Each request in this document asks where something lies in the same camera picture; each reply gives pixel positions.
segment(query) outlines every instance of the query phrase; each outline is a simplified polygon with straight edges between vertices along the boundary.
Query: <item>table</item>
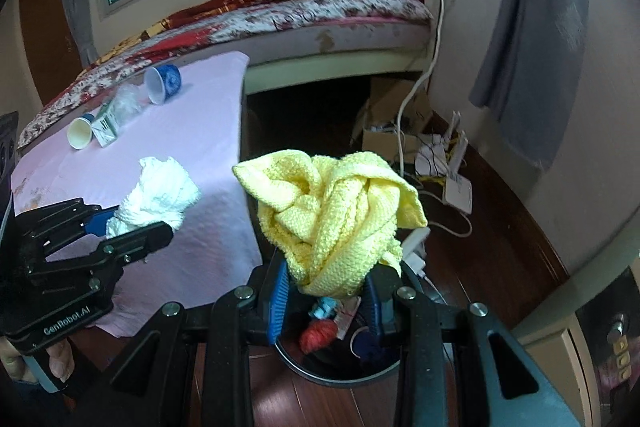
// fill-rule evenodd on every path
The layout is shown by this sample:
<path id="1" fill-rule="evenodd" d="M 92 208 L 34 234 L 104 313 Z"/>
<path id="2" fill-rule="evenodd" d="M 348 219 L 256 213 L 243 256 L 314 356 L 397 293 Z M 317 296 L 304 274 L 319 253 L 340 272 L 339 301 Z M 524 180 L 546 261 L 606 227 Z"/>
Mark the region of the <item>table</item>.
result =
<path id="1" fill-rule="evenodd" d="M 246 283 L 261 263 L 244 190 L 231 171 L 238 162 L 242 78 L 248 57 L 216 55 L 180 68 L 182 89 L 150 105 L 112 144 L 83 150 L 66 141 L 66 127 L 43 140 L 12 174 L 16 213 L 72 198 L 103 208 L 119 204 L 140 177 L 140 158 L 175 158 L 200 188 L 171 244 L 127 266 L 113 294 L 114 309 L 97 325 L 133 336 L 167 301 L 194 307 Z M 87 254 L 100 239 L 88 235 L 50 256 Z"/>

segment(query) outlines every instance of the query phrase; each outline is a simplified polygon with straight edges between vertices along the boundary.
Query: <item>human hand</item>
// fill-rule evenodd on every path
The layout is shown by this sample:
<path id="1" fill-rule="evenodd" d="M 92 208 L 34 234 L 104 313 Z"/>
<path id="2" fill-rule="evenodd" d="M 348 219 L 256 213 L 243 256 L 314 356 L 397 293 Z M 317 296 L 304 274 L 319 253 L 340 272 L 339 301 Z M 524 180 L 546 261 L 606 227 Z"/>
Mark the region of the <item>human hand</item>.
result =
<path id="1" fill-rule="evenodd" d="M 51 374 L 66 382 L 76 368 L 71 344 L 68 340 L 63 340 L 47 347 L 49 353 L 49 369 Z M 31 369 L 26 365 L 18 350 L 6 339 L 0 337 L 0 362 L 4 365 L 12 380 L 21 380 L 36 383 L 38 379 L 33 375 Z"/>

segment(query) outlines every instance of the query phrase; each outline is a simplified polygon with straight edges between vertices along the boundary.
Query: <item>mattress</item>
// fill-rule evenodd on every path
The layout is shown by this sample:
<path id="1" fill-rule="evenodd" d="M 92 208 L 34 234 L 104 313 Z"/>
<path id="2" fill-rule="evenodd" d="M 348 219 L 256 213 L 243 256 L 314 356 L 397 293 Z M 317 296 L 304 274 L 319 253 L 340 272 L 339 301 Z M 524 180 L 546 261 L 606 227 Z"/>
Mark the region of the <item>mattress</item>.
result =
<path id="1" fill-rule="evenodd" d="M 215 52 L 202 52 L 200 57 L 245 50 L 254 65 L 338 50 L 425 46 L 432 20 L 426 6 L 417 0 L 291 0 L 207 18 L 159 34 L 81 73 L 27 124 L 18 148 L 33 142 L 74 109 L 153 64 L 170 59 L 176 62 L 176 58 L 212 47 Z M 399 30 L 400 26 L 420 29 Z M 316 31 L 284 37 L 303 28 Z"/>

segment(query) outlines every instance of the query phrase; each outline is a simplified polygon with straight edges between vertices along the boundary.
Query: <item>tissue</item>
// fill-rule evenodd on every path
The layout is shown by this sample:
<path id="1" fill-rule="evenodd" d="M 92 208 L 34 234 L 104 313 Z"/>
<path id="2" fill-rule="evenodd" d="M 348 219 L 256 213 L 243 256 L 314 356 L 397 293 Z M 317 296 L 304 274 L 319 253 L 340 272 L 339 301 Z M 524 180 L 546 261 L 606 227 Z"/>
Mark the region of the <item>tissue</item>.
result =
<path id="1" fill-rule="evenodd" d="M 200 190 L 173 158 L 162 162 L 140 160 L 142 173 L 131 193 L 107 221 L 107 238 L 164 221 L 174 232 L 184 221 L 184 211 L 200 199 Z"/>

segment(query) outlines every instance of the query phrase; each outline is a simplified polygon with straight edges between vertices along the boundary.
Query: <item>screw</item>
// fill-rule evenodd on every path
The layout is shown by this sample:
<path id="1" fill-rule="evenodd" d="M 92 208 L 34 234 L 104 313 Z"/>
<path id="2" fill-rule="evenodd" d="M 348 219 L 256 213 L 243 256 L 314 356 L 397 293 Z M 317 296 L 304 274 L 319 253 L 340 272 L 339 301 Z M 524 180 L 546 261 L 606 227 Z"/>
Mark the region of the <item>screw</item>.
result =
<path id="1" fill-rule="evenodd" d="M 396 290 L 396 294 L 398 295 L 399 298 L 404 299 L 406 301 L 415 299 L 415 290 L 410 286 L 400 286 Z"/>
<path id="2" fill-rule="evenodd" d="M 241 301 L 250 298 L 254 294 L 254 289 L 251 286 L 238 286 L 234 290 L 234 295 L 238 297 Z"/>
<path id="3" fill-rule="evenodd" d="M 486 317 L 487 313 L 489 313 L 489 310 L 484 304 L 482 304 L 482 302 L 474 302 L 473 304 L 470 304 L 469 311 L 477 317 Z"/>
<path id="4" fill-rule="evenodd" d="M 165 317 L 174 317 L 178 313 L 180 313 L 180 304 L 177 302 L 167 302 L 162 306 L 162 315 Z"/>

